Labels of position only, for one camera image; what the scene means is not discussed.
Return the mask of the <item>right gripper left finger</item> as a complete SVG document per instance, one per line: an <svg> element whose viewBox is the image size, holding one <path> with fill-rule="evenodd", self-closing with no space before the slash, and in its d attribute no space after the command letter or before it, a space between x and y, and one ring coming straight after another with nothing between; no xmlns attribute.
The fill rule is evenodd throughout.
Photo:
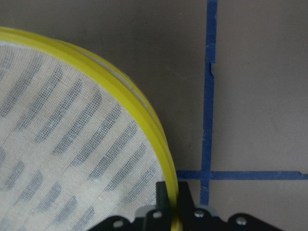
<svg viewBox="0 0 308 231"><path fill-rule="evenodd" d="M170 231L172 212L166 183L164 181L156 183L156 210L161 214L160 217L155 219L158 221L158 230Z"/></svg>

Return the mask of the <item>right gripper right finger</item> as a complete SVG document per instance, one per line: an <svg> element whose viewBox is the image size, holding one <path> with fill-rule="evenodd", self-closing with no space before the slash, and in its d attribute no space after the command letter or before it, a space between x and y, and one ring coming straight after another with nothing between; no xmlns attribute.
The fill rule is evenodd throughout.
<svg viewBox="0 0 308 231"><path fill-rule="evenodd" d="M199 231L198 209L195 207L187 182L179 182L178 213L183 231Z"/></svg>

